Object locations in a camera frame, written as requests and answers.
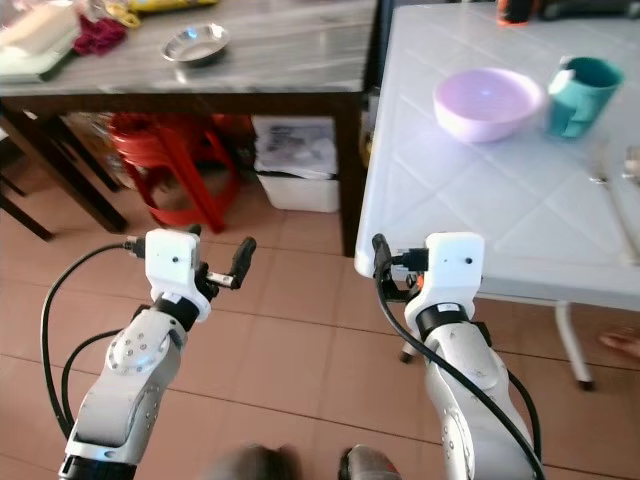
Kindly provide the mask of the white plastic folding table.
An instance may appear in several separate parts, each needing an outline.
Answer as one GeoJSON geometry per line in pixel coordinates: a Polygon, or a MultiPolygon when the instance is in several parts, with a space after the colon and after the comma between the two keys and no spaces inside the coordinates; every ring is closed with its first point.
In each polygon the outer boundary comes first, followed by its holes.
{"type": "Polygon", "coordinates": [[[492,3],[401,6],[393,13],[376,131],[358,221],[355,266],[372,270],[370,239],[419,247],[440,230],[485,239],[480,294],[552,306],[573,375],[593,389],[570,321],[571,305],[640,312],[640,268],[628,265],[603,189],[591,182],[589,147],[608,142],[611,183],[640,244],[640,20],[573,19],[499,26],[492,3]],[[538,111],[492,143],[454,140],[436,124],[436,83],[495,67],[547,88],[562,58],[600,58],[625,82],[581,140],[557,140],[538,111]]]}

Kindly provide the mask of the purple plastic bowl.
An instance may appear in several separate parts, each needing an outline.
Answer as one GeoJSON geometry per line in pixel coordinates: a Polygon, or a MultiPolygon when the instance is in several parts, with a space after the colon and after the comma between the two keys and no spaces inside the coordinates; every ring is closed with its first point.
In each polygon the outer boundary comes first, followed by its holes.
{"type": "Polygon", "coordinates": [[[547,104],[534,79],[495,67],[461,70],[431,91],[436,124],[454,140],[488,143],[520,131],[547,104]]]}

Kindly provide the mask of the teal plastic mug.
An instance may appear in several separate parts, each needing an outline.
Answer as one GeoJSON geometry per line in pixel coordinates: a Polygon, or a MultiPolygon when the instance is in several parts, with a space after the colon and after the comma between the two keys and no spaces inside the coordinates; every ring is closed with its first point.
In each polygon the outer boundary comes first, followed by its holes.
{"type": "Polygon", "coordinates": [[[607,60],[562,58],[547,87],[547,133],[563,140],[584,136],[623,82],[623,70],[607,60]]]}

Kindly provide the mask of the dark red cloth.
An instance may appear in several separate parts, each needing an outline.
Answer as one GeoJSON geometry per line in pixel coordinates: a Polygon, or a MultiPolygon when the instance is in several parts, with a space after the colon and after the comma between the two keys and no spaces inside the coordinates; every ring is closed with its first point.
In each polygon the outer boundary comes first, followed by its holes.
{"type": "Polygon", "coordinates": [[[79,55],[105,55],[122,44],[128,35],[128,28],[111,15],[90,19],[86,14],[79,14],[78,24],[79,35],[73,42],[73,50],[79,55]]]}

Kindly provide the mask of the orange and black object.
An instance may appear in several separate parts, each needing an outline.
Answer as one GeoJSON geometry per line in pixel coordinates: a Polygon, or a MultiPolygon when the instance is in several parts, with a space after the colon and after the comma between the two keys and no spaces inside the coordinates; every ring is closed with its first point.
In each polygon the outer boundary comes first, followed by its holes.
{"type": "Polygon", "coordinates": [[[540,0],[495,0],[499,26],[525,26],[538,13],[540,0]]]}

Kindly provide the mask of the dark wooden marble-top table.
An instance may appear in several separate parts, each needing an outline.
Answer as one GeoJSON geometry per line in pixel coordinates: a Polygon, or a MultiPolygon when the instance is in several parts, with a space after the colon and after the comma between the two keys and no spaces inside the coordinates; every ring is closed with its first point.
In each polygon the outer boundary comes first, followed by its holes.
{"type": "Polygon", "coordinates": [[[376,0],[219,0],[143,20],[109,54],[70,61],[50,81],[3,88],[0,127],[104,230],[127,223],[41,129],[64,113],[329,116],[335,128],[340,224],[355,255],[366,169],[361,156],[366,67],[376,0]],[[210,67],[183,68],[164,46],[184,28],[218,24],[229,44],[210,67]]]}

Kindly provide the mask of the small steel bowl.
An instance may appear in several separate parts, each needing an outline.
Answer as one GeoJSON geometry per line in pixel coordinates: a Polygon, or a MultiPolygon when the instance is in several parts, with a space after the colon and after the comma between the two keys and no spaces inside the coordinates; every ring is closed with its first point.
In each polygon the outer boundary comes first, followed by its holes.
{"type": "Polygon", "coordinates": [[[215,23],[189,26],[165,42],[161,54],[183,68],[209,67],[227,51],[230,35],[215,23]]]}

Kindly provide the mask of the white plastic bin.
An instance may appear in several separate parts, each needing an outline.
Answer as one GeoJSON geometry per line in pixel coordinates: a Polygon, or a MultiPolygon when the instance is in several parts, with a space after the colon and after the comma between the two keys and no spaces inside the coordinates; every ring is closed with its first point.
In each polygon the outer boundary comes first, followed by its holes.
{"type": "Polygon", "coordinates": [[[329,116],[252,116],[253,172],[275,209],[340,210],[337,151],[329,116]]]}

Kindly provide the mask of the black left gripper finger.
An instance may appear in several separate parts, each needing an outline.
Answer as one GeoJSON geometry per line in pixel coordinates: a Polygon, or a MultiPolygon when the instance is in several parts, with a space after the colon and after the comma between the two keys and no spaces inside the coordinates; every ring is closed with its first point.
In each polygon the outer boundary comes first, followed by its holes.
{"type": "Polygon", "coordinates": [[[238,291],[242,287],[251,269],[253,252],[257,248],[257,241],[253,237],[246,237],[239,244],[236,255],[233,256],[229,270],[229,288],[238,291]]]}

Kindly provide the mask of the dark wooden chair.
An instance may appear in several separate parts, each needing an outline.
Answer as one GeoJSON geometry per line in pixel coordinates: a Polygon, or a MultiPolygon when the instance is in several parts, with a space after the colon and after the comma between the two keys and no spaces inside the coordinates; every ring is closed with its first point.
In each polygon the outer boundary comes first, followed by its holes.
{"type": "Polygon", "coordinates": [[[20,197],[26,195],[19,189],[13,182],[10,182],[8,178],[5,178],[3,174],[4,166],[6,165],[6,160],[15,159],[14,154],[6,154],[4,148],[1,148],[0,151],[0,207],[1,210],[8,212],[12,218],[19,221],[19,224],[22,224],[24,228],[28,229],[29,232],[35,234],[38,238],[42,239],[42,241],[49,242],[52,238],[54,238],[54,234],[42,227],[42,225],[38,224],[35,219],[32,218],[31,215],[28,215],[27,212],[24,212],[18,205],[15,205],[14,202],[10,201],[8,197],[5,196],[5,188],[9,188],[10,191],[14,193],[18,193],[20,197]]]}

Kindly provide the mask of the pale rectangular tray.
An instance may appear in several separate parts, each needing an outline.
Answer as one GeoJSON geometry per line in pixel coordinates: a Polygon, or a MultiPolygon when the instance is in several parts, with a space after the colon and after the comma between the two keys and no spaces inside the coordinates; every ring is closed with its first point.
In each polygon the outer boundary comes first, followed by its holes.
{"type": "Polygon", "coordinates": [[[0,84],[45,82],[81,35],[78,10],[45,3],[20,14],[0,33],[0,84]]]}

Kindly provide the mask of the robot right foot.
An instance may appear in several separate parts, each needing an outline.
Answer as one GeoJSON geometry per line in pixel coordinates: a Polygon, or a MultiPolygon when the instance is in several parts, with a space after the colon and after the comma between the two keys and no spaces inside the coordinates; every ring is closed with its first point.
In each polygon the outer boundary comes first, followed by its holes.
{"type": "Polygon", "coordinates": [[[347,449],[340,458],[338,480],[403,480],[403,477],[379,449],[361,444],[347,449]]]}

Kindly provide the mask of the metal spoon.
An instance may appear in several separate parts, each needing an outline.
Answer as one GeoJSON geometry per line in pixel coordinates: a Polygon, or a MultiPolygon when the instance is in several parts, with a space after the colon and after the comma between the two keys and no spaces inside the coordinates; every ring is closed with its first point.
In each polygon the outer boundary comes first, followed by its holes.
{"type": "Polygon", "coordinates": [[[620,204],[620,198],[614,192],[611,183],[611,166],[608,159],[608,142],[599,138],[593,140],[589,147],[589,161],[591,168],[591,182],[603,189],[605,201],[607,201],[608,211],[611,212],[612,219],[623,246],[623,259],[628,265],[640,268],[640,244],[637,243],[634,234],[628,229],[628,223],[620,204]]]}

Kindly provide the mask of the yellow-handled scissors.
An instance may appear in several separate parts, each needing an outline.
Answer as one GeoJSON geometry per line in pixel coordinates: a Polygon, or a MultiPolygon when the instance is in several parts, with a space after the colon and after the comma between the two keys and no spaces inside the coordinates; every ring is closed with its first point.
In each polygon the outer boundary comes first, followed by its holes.
{"type": "Polygon", "coordinates": [[[131,0],[102,0],[102,4],[105,12],[125,28],[133,29],[141,26],[141,19],[131,8],[131,0]]]}

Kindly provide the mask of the red plastic stool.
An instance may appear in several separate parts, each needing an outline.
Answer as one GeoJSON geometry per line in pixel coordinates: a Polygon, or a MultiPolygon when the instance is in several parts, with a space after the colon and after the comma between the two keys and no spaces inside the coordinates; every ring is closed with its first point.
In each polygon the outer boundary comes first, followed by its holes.
{"type": "Polygon", "coordinates": [[[180,113],[115,113],[108,120],[108,136],[157,224],[201,224],[215,233],[227,229],[225,214],[241,188],[241,172],[211,119],[180,113]],[[191,205],[161,206],[154,191],[165,180],[174,180],[191,205]]]}

